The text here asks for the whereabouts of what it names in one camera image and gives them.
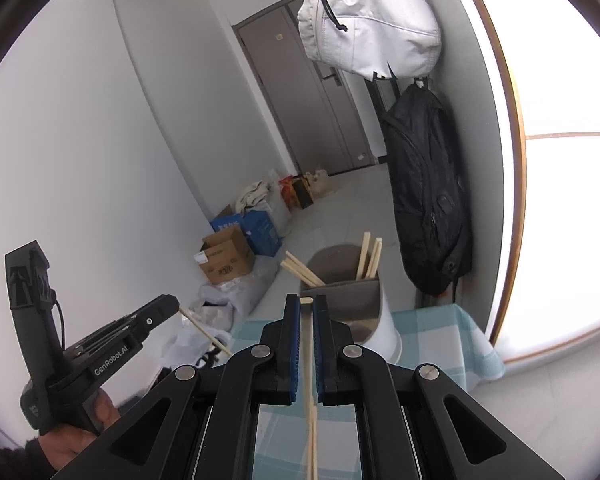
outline door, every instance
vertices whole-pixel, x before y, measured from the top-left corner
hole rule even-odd
[[[299,169],[329,174],[372,164],[366,136],[340,73],[304,53],[295,15],[302,0],[237,27]]]

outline cardboard box label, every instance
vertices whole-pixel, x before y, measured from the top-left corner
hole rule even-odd
[[[205,251],[200,251],[198,254],[193,256],[199,264],[206,264],[209,258],[206,257]]]

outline black cable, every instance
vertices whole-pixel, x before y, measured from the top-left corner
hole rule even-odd
[[[62,315],[62,307],[58,300],[56,300],[56,306],[58,307],[58,314],[60,314],[60,334],[62,338],[62,350],[64,350],[64,316]]]
[[[58,314],[60,315],[60,337],[62,339],[62,350],[64,350],[66,348],[64,345],[64,316],[62,315],[62,307],[56,297],[56,292],[53,289],[51,289],[51,299],[53,300],[54,305],[58,307]]]

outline white wall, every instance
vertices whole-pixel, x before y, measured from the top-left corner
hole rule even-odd
[[[210,0],[214,10],[218,14],[219,21],[227,22],[229,25],[237,25],[242,20],[253,16],[257,12],[266,9],[267,7],[278,3],[280,0]],[[227,40],[233,47],[233,51],[238,63],[240,64],[245,78],[250,84],[251,91],[256,96],[258,105],[263,110],[263,115],[266,117],[270,115],[269,108],[266,100],[264,99],[262,92],[257,84],[256,79],[253,77],[253,72],[247,62],[247,59],[242,51],[240,45],[235,40],[235,34],[231,30],[231,27],[224,28]],[[366,133],[369,147],[374,156],[386,155],[386,148],[384,146],[384,139],[382,138],[382,131],[380,124],[378,123],[378,117],[373,108],[371,98],[369,97],[368,91],[366,90],[365,81],[363,78],[357,75],[345,73],[344,74],[347,86],[351,97],[358,109],[358,115],[362,122],[363,129]],[[280,136],[275,122],[271,118],[270,130],[273,131],[274,136]],[[282,156],[285,156],[286,148],[281,148]]]
[[[209,219],[275,168],[278,150],[208,0],[114,0],[147,99]]]
[[[27,371],[4,277],[5,253],[37,239],[68,343],[170,293],[190,304],[193,254],[211,231],[160,135],[112,0],[52,0],[0,65],[0,427],[32,435],[18,399]],[[176,317],[106,389],[147,386]]]
[[[442,30],[432,89],[453,117],[467,171],[474,262],[460,301],[486,329],[502,295],[511,240],[513,168],[502,81],[472,0],[427,0]]]

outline tiled floor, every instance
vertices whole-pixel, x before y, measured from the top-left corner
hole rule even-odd
[[[328,245],[360,243],[363,232],[370,230],[383,240],[379,272],[391,309],[413,308],[416,290],[400,260],[386,166],[342,174],[333,181],[336,193],[295,212],[285,247],[306,262]],[[298,286],[295,277],[279,272],[252,317],[277,319],[286,294]],[[600,472],[600,341],[471,393],[567,480],[592,480]]]
[[[471,392],[566,480],[600,472],[600,341]]]
[[[360,244],[364,231],[371,231],[372,239],[382,238],[378,273],[390,308],[413,308],[416,288],[402,268],[386,165],[351,171],[331,179],[337,188],[334,194],[317,200],[307,209],[295,211],[283,250],[306,263],[321,248],[346,242]],[[252,319],[277,319],[286,295],[297,292],[298,288],[298,279],[288,272],[279,272],[251,314]]]

